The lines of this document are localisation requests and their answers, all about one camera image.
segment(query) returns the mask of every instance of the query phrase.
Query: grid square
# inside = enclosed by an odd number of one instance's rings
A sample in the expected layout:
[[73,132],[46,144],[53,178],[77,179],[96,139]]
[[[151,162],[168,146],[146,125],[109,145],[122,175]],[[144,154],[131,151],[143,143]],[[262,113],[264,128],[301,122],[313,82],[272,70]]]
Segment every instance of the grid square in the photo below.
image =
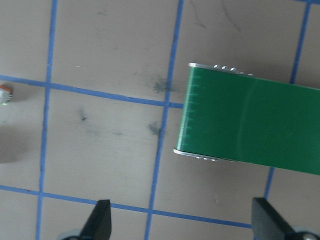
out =
[[177,4],[59,1],[52,82],[163,101]]
[[0,190],[2,239],[35,239],[37,197]]
[[173,153],[181,114],[169,111],[154,209],[250,223],[252,198],[264,195],[269,168]]
[[304,37],[296,84],[320,89],[319,21],[320,5],[311,5],[309,21]]
[[[44,198],[41,239],[54,240],[59,234],[81,230],[94,205]],[[147,214],[111,208],[110,239],[143,239]]]
[[50,0],[1,1],[0,74],[46,80]]
[[0,105],[0,185],[39,190],[44,88],[7,83],[13,100]]
[[192,221],[174,217],[154,215],[150,239],[186,240],[186,239],[253,239],[251,229]]
[[227,65],[288,83],[304,5],[291,0],[186,0],[170,100],[184,100],[188,63]]
[[53,90],[45,191],[147,208],[162,112]]
[[319,175],[275,169],[269,201],[290,225],[320,233],[319,198]]

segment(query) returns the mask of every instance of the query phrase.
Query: green pcb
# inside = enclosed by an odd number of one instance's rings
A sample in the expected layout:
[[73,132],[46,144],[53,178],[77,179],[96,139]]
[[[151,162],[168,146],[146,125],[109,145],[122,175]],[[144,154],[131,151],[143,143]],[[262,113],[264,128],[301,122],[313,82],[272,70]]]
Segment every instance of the green pcb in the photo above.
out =
[[175,151],[320,175],[320,90],[191,63]]

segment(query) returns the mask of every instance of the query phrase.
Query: gray surface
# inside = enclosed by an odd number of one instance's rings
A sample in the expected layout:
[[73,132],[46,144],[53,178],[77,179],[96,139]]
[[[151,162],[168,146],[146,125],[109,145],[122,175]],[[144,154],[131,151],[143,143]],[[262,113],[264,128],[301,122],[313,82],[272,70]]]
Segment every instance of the gray surface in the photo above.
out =
[[[0,3],[0,75],[44,82],[51,2]],[[163,101],[177,5],[59,0],[52,82]],[[190,62],[289,82],[304,10],[305,3],[292,0],[185,0],[170,101],[183,102]],[[311,6],[296,79],[318,88],[319,11]],[[13,101],[0,106],[0,185],[30,193],[39,190],[45,89],[10,85]],[[51,90],[44,191],[148,208],[163,110]],[[154,209],[249,224],[251,198],[263,196],[269,169],[173,154],[180,117],[181,109],[169,109]],[[270,202],[290,223],[320,232],[319,182],[320,176],[276,169]],[[0,200],[1,236],[35,239],[37,197],[0,190]],[[45,197],[40,239],[81,228],[92,209]],[[112,240],[144,239],[146,213],[112,208],[112,221]],[[252,237],[248,228],[153,215],[149,239]]]

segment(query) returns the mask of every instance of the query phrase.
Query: green circuit board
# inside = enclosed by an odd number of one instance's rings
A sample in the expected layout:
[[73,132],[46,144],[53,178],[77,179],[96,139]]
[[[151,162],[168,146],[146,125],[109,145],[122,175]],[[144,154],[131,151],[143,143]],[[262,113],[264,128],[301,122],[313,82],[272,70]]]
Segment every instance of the green circuit board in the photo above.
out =
[[190,63],[178,154],[320,175],[320,90]]

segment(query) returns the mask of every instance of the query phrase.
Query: small electronic component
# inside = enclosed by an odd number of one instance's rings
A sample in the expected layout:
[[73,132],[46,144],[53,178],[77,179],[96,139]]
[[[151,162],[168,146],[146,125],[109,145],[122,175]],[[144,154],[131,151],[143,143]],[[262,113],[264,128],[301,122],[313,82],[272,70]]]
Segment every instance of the small electronic component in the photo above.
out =
[[190,63],[174,152],[320,175],[320,90]]
[[12,99],[12,90],[4,85],[0,85],[0,105],[7,105]]

